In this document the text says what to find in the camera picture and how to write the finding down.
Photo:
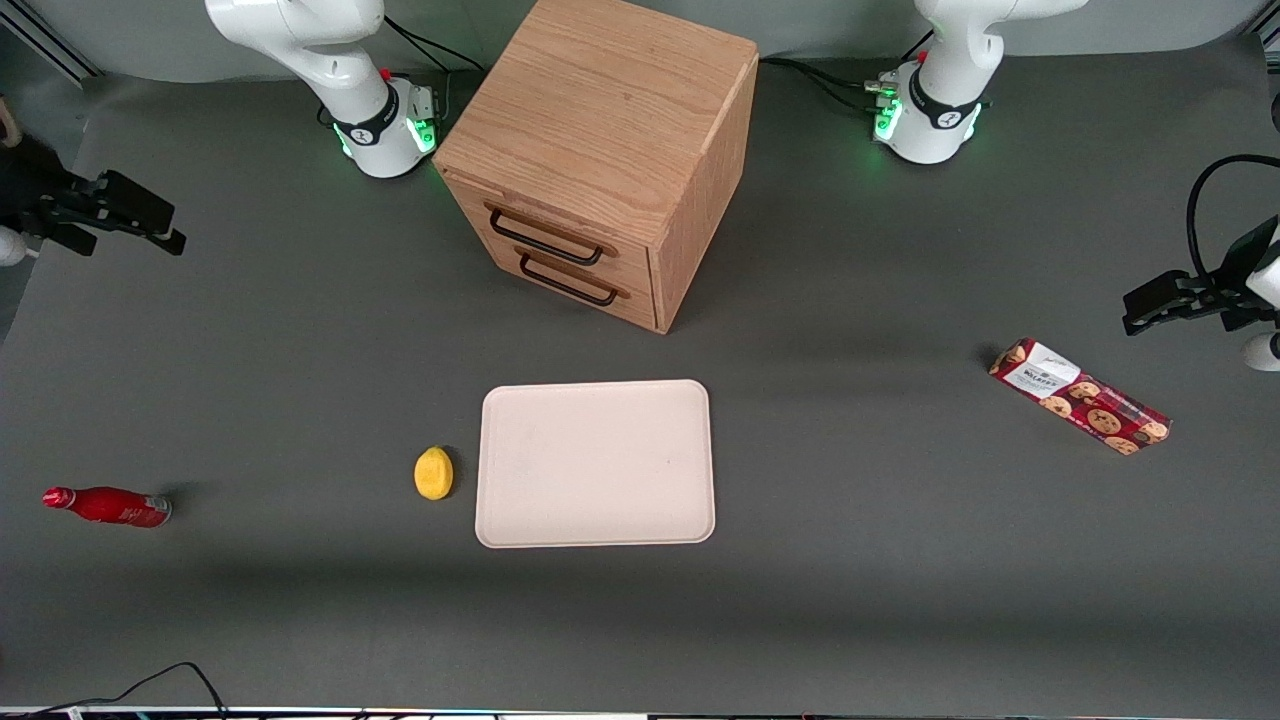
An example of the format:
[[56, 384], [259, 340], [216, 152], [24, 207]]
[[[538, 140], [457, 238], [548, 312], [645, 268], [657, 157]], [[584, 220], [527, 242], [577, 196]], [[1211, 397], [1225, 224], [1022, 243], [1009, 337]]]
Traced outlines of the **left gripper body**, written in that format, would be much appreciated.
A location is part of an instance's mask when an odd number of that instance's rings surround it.
[[1245, 278], [1245, 287], [1272, 316], [1275, 329], [1248, 340], [1243, 346], [1245, 364], [1258, 372], [1279, 370], [1279, 227], [1277, 217], [1267, 243], [1254, 269]]

